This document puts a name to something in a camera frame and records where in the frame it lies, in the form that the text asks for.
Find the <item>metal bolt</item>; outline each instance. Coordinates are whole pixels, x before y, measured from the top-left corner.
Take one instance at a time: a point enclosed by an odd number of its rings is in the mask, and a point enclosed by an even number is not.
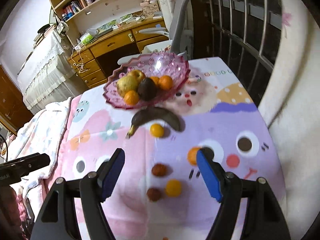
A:
[[[90,179],[94,178],[95,176],[97,176],[97,173],[96,173],[95,171],[91,171],[91,172],[89,172],[89,174],[88,174],[88,177],[89,177]]]
[[[57,184],[61,184],[63,182],[63,178],[62,177],[59,177],[56,179],[56,183]]]
[[[266,181],[265,178],[260,177],[260,178],[258,179],[258,182],[261,183],[261,184],[265,184],[267,181]]]
[[[232,179],[234,176],[235,176],[235,175],[234,175],[232,172],[230,172],[230,171],[226,172],[226,177],[227,177],[228,179]]]

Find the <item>wooden door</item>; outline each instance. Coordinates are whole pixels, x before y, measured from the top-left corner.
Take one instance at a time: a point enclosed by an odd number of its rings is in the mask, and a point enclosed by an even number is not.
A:
[[[21,92],[12,83],[0,65],[0,117],[2,124],[11,132],[29,122],[33,114],[23,103]]]

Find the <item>pink glass bowl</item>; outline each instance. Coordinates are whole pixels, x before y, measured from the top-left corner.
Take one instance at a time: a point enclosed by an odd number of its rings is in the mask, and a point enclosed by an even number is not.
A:
[[[134,69],[142,71],[146,77],[156,76],[160,78],[164,75],[170,76],[173,79],[173,87],[169,91],[159,89],[156,97],[151,101],[140,100],[136,105],[129,106],[118,94],[116,84],[120,78]],[[139,57],[132,58],[128,63],[121,65],[120,68],[113,71],[113,75],[108,77],[108,82],[103,88],[103,96],[107,100],[106,102],[114,108],[135,109],[155,105],[172,97],[187,81],[189,72],[188,61],[184,60],[182,56],[165,51],[141,54]]]

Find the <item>chair backrest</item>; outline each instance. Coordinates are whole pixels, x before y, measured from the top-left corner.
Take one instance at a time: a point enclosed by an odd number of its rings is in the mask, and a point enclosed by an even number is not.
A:
[[[179,54],[181,52],[180,42],[189,1],[190,0],[176,0],[174,5],[173,17],[169,30],[169,38],[172,40],[170,52],[175,54]]]

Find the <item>banana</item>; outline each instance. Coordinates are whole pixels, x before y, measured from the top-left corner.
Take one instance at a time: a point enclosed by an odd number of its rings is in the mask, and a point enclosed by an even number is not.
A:
[[[168,123],[172,127],[172,129],[181,131],[181,123],[179,117],[176,114],[165,108],[151,106],[139,110],[132,117],[131,127],[127,133],[126,138],[129,139],[132,135],[134,135],[139,126],[142,126],[145,123],[156,119],[162,119],[163,121]]]

